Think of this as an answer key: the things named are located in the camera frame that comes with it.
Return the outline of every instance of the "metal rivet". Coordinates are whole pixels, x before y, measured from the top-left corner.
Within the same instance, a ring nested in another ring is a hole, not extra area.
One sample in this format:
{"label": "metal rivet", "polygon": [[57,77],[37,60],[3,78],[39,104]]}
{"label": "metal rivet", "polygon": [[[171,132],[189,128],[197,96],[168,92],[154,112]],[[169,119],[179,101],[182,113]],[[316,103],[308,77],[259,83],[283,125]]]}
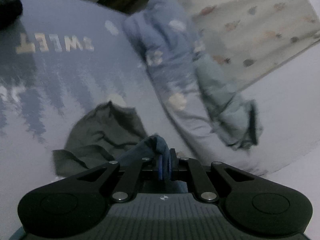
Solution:
{"label": "metal rivet", "polygon": [[112,198],[115,200],[125,200],[128,197],[128,194],[122,191],[113,193]]}
{"label": "metal rivet", "polygon": [[201,194],[201,197],[205,200],[214,200],[217,197],[217,194],[213,192],[204,192]]}

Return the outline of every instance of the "crumpled blue blanket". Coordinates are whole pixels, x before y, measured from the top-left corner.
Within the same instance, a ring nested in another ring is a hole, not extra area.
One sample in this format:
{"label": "crumpled blue blanket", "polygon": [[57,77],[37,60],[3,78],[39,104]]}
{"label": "crumpled blue blanket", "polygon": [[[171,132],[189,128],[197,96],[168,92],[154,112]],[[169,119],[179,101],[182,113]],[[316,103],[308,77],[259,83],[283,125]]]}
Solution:
{"label": "crumpled blue blanket", "polygon": [[[204,164],[222,161],[265,174],[248,154],[262,127],[254,101],[245,101],[205,52],[201,37],[175,0],[149,0],[124,22],[132,46],[147,63],[158,97],[177,130]],[[238,151],[217,151],[213,138]]]}

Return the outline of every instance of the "ribbed gray surface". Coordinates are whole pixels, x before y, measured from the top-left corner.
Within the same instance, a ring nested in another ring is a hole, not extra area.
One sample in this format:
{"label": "ribbed gray surface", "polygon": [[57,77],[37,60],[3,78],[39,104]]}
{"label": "ribbed gray surface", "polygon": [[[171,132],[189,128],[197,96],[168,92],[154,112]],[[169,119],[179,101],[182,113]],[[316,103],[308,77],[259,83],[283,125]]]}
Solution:
{"label": "ribbed gray surface", "polygon": [[[95,228],[69,240],[254,240],[233,227],[213,204],[198,202],[191,193],[138,194],[129,203],[112,206]],[[26,239],[44,238],[28,235]],[[306,240],[304,235],[282,238]]]}

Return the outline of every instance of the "beige patterned cloth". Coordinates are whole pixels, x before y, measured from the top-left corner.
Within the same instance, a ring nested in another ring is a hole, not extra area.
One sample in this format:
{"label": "beige patterned cloth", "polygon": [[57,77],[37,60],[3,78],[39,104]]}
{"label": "beige patterned cloth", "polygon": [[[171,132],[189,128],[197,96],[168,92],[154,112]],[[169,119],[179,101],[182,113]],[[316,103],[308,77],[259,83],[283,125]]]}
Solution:
{"label": "beige patterned cloth", "polygon": [[308,0],[177,0],[239,89],[320,40]]}

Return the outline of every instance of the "silver screw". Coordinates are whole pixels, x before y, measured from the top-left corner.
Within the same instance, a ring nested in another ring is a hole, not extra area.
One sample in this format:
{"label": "silver screw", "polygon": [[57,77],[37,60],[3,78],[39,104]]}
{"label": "silver screw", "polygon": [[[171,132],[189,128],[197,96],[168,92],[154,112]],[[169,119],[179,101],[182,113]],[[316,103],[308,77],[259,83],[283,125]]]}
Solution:
{"label": "silver screw", "polygon": [[205,200],[214,200],[217,197],[217,194],[213,192],[204,192],[201,194],[201,197]]}
{"label": "silver screw", "polygon": [[128,194],[122,191],[113,193],[112,198],[115,200],[125,200],[128,197]]}

